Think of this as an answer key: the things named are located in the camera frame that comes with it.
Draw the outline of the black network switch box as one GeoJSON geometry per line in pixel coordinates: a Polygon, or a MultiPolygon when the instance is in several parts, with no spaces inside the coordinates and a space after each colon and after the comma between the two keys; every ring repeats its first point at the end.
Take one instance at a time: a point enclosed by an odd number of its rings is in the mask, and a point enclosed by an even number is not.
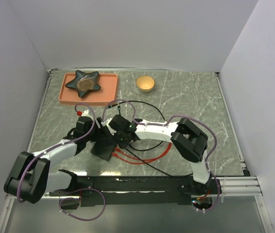
{"type": "Polygon", "coordinates": [[[111,141],[97,141],[91,149],[91,154],[109,161],[115,148],[116,144],[111,141]]]}

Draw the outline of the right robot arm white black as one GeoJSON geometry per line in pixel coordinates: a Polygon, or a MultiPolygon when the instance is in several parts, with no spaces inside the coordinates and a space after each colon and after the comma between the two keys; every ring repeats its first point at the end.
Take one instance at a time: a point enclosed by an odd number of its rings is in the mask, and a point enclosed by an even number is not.
{"type": "Polygon", "coordinates": [[[193,181],[191,189],[196,194],[206,193],[211,188],[211,174],[207,165],[206,150],[208,136],[193,122],[207,129],[213,137],[213,130],[204,123],[188,116],[174,115],[165,122],[133,119],[131,122],[115,115],[104,122],[113,139],[121,148],[136,140],[159,140],[174,145],[180,155],[191,165],[193,181]]]}

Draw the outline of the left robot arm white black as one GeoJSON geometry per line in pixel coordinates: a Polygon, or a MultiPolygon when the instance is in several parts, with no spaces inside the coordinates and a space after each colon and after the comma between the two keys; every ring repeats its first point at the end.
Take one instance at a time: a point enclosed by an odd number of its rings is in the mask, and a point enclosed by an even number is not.
{"type": "Polygon", "coordinates": [[[59,143],[34,153],[21,152],[3,186],[4,192],[21,202],[30,203],[36,203],[45,193],[57,190],[67,195],[75,194],[78,189],[78,176],[75,173],[68,170],[50,173],[49,170],[79,154],[89,141],[107,143],[115,130],[99,120],[81,116],[76,126],[59,143]]]}

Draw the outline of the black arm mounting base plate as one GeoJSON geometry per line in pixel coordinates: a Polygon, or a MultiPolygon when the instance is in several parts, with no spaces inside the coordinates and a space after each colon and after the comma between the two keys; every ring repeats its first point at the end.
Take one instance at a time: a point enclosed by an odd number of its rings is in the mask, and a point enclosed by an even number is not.
{"type": "Polygon", "coordinates": [[[95,206],[106,199],[107,205],[162,204],[190,205],[192,196],[220,195],[218,179],[206,184],[185,176],[79,176],[73,188],[57,190],[50,196],[80,197],[81,206],[95,206]]]}

